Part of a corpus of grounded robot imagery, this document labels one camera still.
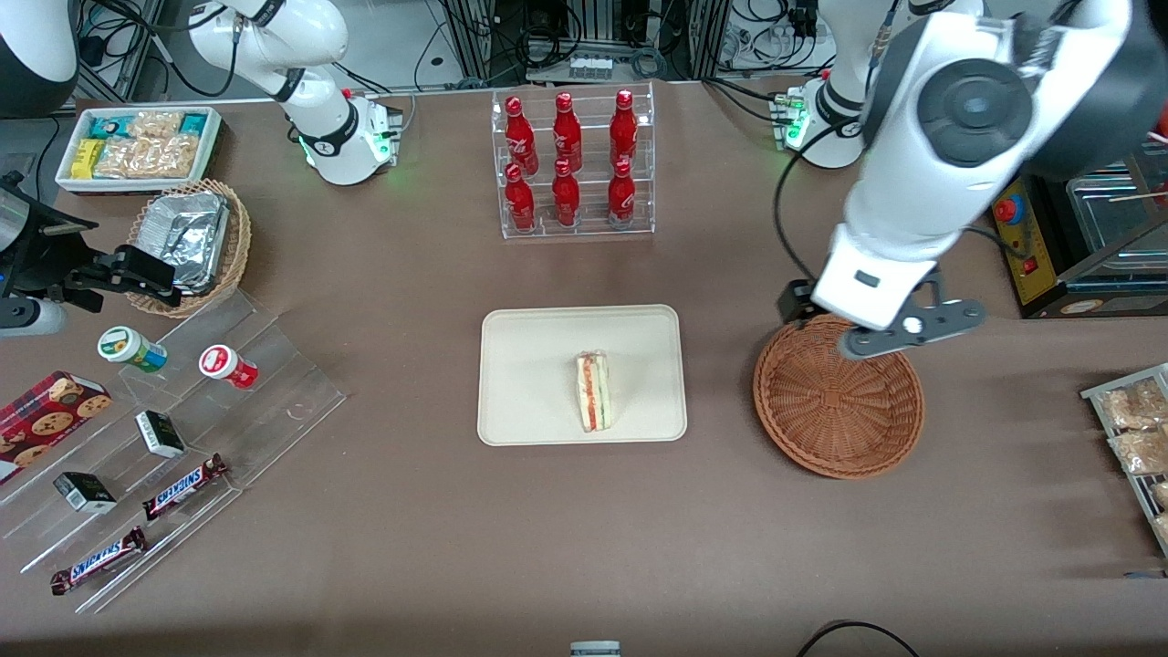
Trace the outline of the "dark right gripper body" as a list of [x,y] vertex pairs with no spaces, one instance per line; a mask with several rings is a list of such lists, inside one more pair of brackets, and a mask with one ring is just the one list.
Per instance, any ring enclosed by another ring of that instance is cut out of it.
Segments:
[[90,222],[4,182],[4,297],[63,281],[84,260]]

